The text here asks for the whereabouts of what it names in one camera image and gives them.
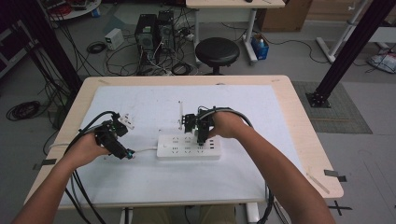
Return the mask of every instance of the white desk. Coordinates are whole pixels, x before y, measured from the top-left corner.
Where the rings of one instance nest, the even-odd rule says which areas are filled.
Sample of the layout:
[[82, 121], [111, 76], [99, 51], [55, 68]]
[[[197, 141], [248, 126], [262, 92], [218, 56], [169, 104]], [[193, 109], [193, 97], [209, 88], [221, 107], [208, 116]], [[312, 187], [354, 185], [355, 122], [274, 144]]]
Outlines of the white desk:
[[[304, 169], [309, 172], [310, 175], [305, 175], [308, 181], [318, 190], [318, 192], [324, 198], [339, 198], [343, 195], [343, 190], [338, 182], [338, 179], [332, 176], [326, 176], [323, 174], [323, 170], [332, 170], [332, 166], [326, 156], [326, 153], [321, 146], [318, 137], [304, 112], [304, 109], [298, 99], [298, 96], [292, 87], [290, 80], [284, 76], [221, 76], [221, 77], [89, 77], [83, 83], [83, 86], [78, 93], [76, 101], [64, 122], [60, 133], [58, 134], [55, 143], [70, 142], [76, 135], [76, 131], [83, 122], [83, 118], [90, 108], [93, 96], [98, 87], [100, 86], [199, 86], [199, 85], [214, 85], [217, 83], [224, 83], [227, 85], [269, 85], [273, 88], [276, 95], [276, 99], [279, 103], [280, 109], [283, 112], [283, 117], [286, 125], [290, 132], [290, 138], [294, 147], [297, 150], [301, 164]], [[64, 154], [65, 147], [54, 147], [47, 157], [48, 160], [56, 159], [57, 161]], [[155, 152], [152, 153], [152, 159], [156, 160]], [[34, 185], [29, 192], [27, 199], [33, 194], [37, 187], [42, 183], [45, 177], [50, 172], [53, 165], [45, 165], [41, 168]], [[104, 185], [107, 185], [106, 179], [103, 178]], [[113, 183], [111, 186], [113, 190], [117, 190], [117, 186], [121, 183]], [[262, 185], [258, 186], [258, 191], [262, 190]], [[95, 200], [94, 194], [100, 194], [101, 192], [94, 192], [92, 201]], [[139, 194], [154, 194], [158, 192], [145, 192], [144, 188], [141, 191], [136, 192]], [[252, 198], [252, 199], [237, 199], [235, 196], [234, 202], [262, 202], [264, 197]], [[231, 201], [210, 201], [209, 199], [201, 200], [200, 202], [194, 201], [194, 203], [230, 203]], [[169, 198], [163, 202], [145, 202], [145, 203], [107, 203], [107, 204], [96, 204], [96, 206], [105, 207], [123, 207], [123, 206], [137, 206], [137, 205], [153, 205], [153, 204], [176, 204], [174, 199]]]
[[245, 0], [186, 0], [187, 7], [196, 8], [195, 10], [195, 37], [194, 46], [198, 45], [199, 39], [199, 8], [251, 8], [248, 20], [247, 34], [244, 35], [244, 45], [247, 49], [250, 64], [257, 62], [256, 54], [251, 47], [251, 34], [253, 31], [254, 20], [256, 18], [257, 8], [278, 8], [284, 7], [282, 0], [253, 0], [251, 3]]

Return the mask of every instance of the person's left hand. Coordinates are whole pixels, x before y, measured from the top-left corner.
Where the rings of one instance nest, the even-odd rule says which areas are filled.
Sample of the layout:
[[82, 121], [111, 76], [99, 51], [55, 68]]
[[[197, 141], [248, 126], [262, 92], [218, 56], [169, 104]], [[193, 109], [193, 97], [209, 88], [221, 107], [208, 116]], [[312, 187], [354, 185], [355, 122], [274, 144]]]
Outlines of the person's left hand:
[[90, 163], [96, 157], [106, 154], [110, 154], [110, 152], [96, 144], [94, 134], [87, 133], [78, 139], [60, 162], [66, 163], [69, 168], [77, 169], [80, 166]]

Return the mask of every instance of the person's right hand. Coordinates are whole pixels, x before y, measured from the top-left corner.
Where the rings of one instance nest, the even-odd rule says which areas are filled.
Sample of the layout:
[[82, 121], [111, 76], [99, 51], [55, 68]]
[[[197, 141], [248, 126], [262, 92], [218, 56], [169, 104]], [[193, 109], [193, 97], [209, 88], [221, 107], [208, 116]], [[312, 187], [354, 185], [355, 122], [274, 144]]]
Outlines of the person's right hand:
[[248, 127], [242, 119], [232, 112], [216, 112], [212, 116], [215, 127], [210, 130], [208, 138], [220, 135], [224, 138], [237, 138]]

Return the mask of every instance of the computer tower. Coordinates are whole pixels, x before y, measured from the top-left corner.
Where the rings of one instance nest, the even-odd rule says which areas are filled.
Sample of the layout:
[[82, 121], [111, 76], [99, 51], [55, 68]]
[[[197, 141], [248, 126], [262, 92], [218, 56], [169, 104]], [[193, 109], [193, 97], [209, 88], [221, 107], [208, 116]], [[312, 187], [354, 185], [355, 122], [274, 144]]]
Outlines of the computer tower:
[[158, 31], [160, 40], [163, 43], [161, 48], [163, 53], [175, 51], [175, 35], [174, 35], [174, 11], [165, 10], [158, 12]]
[[151, 64], [154, 59], [158, 61], [157, 57], [160, 51], [157, 50], [159, 47], [159, 37], [156, 20], [157, 15], [155, 14], [141, 14], [136, 25], [134, 38], [136, 39], [137, 49], [141, 55], [141, 64]]

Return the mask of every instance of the forearm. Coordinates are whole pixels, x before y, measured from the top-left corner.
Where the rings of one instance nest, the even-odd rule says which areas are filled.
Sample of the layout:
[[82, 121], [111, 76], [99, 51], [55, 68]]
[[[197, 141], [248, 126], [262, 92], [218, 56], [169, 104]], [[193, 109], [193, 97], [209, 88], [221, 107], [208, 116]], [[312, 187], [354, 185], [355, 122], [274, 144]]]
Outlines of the forearm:
[[73, 171], [60, 160], [12, 223], [52, 223]]
[[320, 194], [279, 150], [248, 126], [238, 132], [236, 139], [246, 149], [294, 222], [301, 221], [300, 217], [311, 217], [312, 221], [320, 223], [326, 223], [323, 222], [326, 220], [333, 222]]

